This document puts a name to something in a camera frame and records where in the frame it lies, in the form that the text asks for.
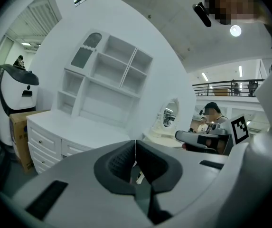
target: drawer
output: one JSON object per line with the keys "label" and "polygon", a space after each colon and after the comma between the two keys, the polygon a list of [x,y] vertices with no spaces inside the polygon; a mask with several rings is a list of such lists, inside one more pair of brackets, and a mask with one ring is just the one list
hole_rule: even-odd
{"label": "drawer", "polygon": [[92,149],[88,148],[88,147],[85,147],[85,146],[82,146],[82,145],[78,145],[78,144],[73,143],[73,142],[62,140],[61,153],[64,156],[70,156],[70,155],[78,154],[78,153],[88,151],[88,150],[92,150]]}
{"label": "drawer", "polygon": [[33,163],[35,165],[35,169],[38,174],[43,173],[44,171],[46,171],[49,168],[49,167],[44,166],[44,164],[42,164],[41,162],[38,162],[36,160],[33,160]]}
{"label": "drawer", "polygon": [[28,121],[28,141],[47,154],[61,159],[61,139]]}
{"label": "drawer", "polygon": [[28,142],[28,147],[29,147],[31,159],[38,173],[40,171],[42,172],[47,170],[48,168],[52,167],[53,165],[55,165],[56,163],[60,161],[44,153],[43,151],[38,149],[36,146],[34,146],[30,142]]}

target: white curved wall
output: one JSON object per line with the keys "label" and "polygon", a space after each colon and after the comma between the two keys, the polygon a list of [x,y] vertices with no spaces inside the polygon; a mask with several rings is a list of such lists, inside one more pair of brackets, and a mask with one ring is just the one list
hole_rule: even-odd
{"label": "white curved wall", "polygon": [[64,66],[91,28],[110,33],[154,57],[142,98],[128,123],[130,137],[139,138],[152,126],[164,102],[173,97],[178,97],[181,105],[178,128],[188,130],[196,97],[185,69],[160,32],[121,0],[88,0],[48,34],[30,66],[40,81],[38,110],[51,108]]}

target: white furniture piece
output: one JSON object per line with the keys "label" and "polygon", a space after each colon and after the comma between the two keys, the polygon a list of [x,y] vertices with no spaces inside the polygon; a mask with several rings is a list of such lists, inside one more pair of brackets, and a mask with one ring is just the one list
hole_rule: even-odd
{"label": "white furniture piece", "polygon": [[52,110],[28,117],[37,172],[66,156],[130,140],[125,128],[151,63],[139,48],[90,30],[64,68]]}
{"label": "white furniture piece", "polygon": [[[168,108],[169,105],[174,105],[175,109],[175,120],[170,124],[164,124],[165,112],[173,112]],[[157,120],[155,124],[146,132],[143,133],[144,141],[150,141],[153,143],[161,144],[167,147],[181,147],[180,143],[175,138],[177,130],[177,123],[179,122],[179,100],[172,98],[165,102],[160,112],[157,114]]]}

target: round mirror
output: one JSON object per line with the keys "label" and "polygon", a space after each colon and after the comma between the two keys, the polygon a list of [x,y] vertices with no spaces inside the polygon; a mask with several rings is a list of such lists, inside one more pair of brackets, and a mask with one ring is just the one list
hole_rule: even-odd
{"label": "round mirror", "polygon": [[163,112],[163,125],[165,127],[170,127],[171,124],[175,121],[177,114],[178,114],[177,103],[176,102],[168,103]]}

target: ceiling light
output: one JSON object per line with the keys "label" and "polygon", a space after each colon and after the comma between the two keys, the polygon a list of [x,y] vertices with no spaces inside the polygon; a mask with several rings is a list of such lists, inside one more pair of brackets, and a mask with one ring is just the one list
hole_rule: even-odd
{"label": "ceiling light", "polygon": [[233,25],[230,29],[232,36],[240,36],[241,35],[241,28],[238,25]]}
{"label": "ceiling light", "polygon": [[239,66],[239,76],[242,77],[242,66]]}
{"label": "ceiling light", "polygon": [[206,76],[205,73],[202,73],[202,76],[203,76],[203,78],[204,78],[206,81],[208,81],[208,78],[207,78],[207,76]]}

